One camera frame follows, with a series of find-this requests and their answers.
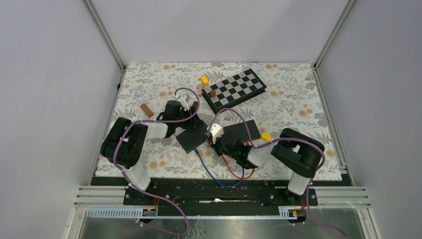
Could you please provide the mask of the black network switch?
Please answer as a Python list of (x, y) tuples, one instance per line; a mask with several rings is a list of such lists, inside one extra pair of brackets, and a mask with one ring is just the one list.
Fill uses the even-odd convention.
[[(250, 132), (250, 136), (252, 141), (254, 140), (258, 140), (261, 138), (261, 134), (258, 130), (257, 124), (255, 122), (255, 120), (251, 119), (246, 121), (246, 124), (248, 126), (249, 132)], [(236, 135), (242, 142), (248, 142), (249, 140), (249, 135), (247, 133), (246, 127), (244, 125), (243, 122), (240, 123), (236, 123), (236, 124), (232, 124), (229, 126), (225, 126), (223, 128), (224, 133), (227, 132), (231, 132), (234, 135)]]
[(177, 135), (176, 140), (186, 153), (190, 153), (207, 140), (207, 127), (204, 123), (199, 127), (187, 129)]

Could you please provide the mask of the black white chessboard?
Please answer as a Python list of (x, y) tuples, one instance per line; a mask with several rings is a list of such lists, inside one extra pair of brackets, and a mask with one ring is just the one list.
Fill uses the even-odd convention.
[[(225, 108), (232, 108), (265, 92), (267, 86), (252, 70), (248, 69), (202, 89), (202, 97), (216, 114)], [(211, 90), (216, 97), (210, 98)]]

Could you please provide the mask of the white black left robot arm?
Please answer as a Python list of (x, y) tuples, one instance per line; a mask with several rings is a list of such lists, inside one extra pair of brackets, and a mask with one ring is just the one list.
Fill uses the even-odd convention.
[(130, 187), (137, 189), (135, 198), (144, 205), (154, 200), (149, 188), (150, 176), (139, 161), (144, 144), (149, 139), (169, 138), (177, 128), (196, 129), (204, 125), (196, 115), (199, 101), (184, 106), (181, 100), (170, 100), (156, 120), (138, 120), (119, 117), (105, 137), (100, 149), (101, 156), (115, 165), (128, 180)]

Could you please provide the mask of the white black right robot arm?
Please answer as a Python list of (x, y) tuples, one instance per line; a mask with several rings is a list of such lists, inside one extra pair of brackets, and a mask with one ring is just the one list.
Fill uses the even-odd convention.
[(325, 159), (323, 144), (290, 128), (283, 129), (279, 138), (260, 146), (247, 145), (216, 124), (207, 135), (210, 147), (218, 156), (229, 156), (244, 169), (254, 169), (274, 160), (291, 169), (285, 197), (292, 205), (298, 205), (305, 199), (306, 187)]

